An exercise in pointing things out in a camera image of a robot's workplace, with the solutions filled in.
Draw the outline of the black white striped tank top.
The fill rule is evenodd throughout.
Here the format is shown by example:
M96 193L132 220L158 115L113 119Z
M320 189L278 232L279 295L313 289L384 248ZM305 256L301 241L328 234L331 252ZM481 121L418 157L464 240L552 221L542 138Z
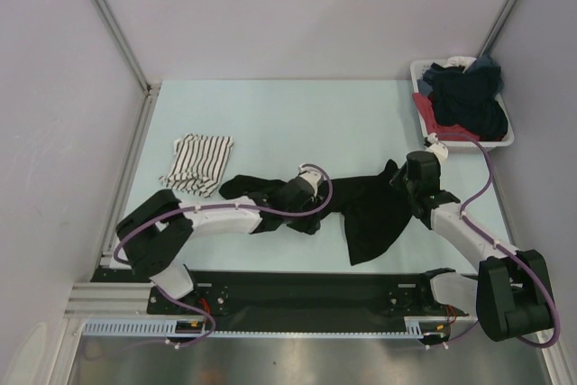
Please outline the black white striped tank top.
M230 136L186 134L173 143L173 162L159 181L165 188L211 197L221 184L233 148Z

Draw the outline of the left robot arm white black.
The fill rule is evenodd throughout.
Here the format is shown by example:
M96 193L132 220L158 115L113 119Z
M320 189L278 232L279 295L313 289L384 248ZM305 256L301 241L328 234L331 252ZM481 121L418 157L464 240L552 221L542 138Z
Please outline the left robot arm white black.
M152 282L179 312L197 306L199 291L187 266L177 260L195 237L259 234L313 216L328 205L319 198L325 178L304 171L270 193L254 192L214 204L184 206L169 189L157 191L117 224L114 259L135 277Z

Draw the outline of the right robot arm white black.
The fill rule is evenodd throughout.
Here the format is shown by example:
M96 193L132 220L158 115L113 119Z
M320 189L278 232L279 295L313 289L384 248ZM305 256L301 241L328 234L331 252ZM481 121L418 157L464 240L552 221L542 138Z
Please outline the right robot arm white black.
M412 151L390 185L406 197L416 219L468 260L477 278L439 274L417 289L417 306L427 314L447 304L473 314L494 342L517 338L539 349L554 346L561 324L545 258L535 250L520 251L477 225L466 205L441 188L440 179L438 157Z

